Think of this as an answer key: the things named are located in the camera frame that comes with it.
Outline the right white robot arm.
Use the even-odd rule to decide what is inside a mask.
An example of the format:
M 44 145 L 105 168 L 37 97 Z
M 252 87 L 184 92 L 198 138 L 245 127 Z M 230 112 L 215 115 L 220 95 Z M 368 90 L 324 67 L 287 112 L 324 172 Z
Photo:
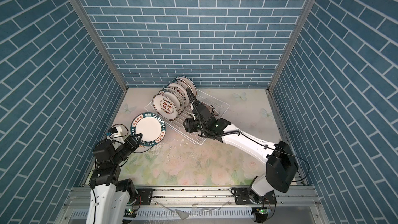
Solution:
M 275 144 L 256 138 L 226 119 L 217 119 L 204 104 L 193 106 L 192 112 L 193 116 L 183 122 L 186 132 L 200 132 L 208 139 L 232 145 L 265 165 L 265 172 L 256 176 L 247 190 L 253 203 L 260 203 L 275 190 L 282 193 L 289 190 L 299 165 L 287 143 Z

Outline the small green-rim plate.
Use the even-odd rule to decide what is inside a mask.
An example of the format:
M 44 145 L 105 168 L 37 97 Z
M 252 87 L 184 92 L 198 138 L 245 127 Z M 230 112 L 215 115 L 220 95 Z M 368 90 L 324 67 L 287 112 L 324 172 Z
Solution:
M 133 119 L 130 125 L 130 133 L 132 136 L 142 134 L 139 147 L 134 153 L 144 153 L 165 139 L 166 124 L 159 115 L 145 112 Z

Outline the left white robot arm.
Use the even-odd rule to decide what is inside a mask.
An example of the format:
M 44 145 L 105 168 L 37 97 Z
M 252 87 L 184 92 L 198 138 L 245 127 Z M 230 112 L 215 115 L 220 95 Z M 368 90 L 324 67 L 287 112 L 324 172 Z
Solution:
M 117 148 L 111 139 L 94 147 L 96 167 L 90 179 L 87 224 L 121 224 L 127 204 L 138 200 L 132 180 L 119 180 L 119 176 L 121 163 L 138 149 L 142 137 L 141 133 L 130 135 Z

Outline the white wire dish rack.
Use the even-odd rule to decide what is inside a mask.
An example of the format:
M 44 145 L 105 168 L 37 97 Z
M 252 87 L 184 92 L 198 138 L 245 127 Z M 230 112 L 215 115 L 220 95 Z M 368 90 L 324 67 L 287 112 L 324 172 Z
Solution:
M 214 97 L 213 93 L 209 94 L 207 89 L 198 89 L 197 99 L 208 105 L 212 105 L 215 108 L 215 113 L 218 113 L 216 118 L 222 118 L 230 108 L 230 105 L 221 99 Z M 203 145 L 207 138 L 199 137 L 199 133 L 187 133 L 183 126 L 183 121 L 186 118 L 192 117 L 191 107 L 185 108 L 184 111 L 173 121 L 167 120 L 163 117 L 166 126 L 170 127 L 177 133 L 181 134 L 185 139 L 191 141 L 195 145 Z

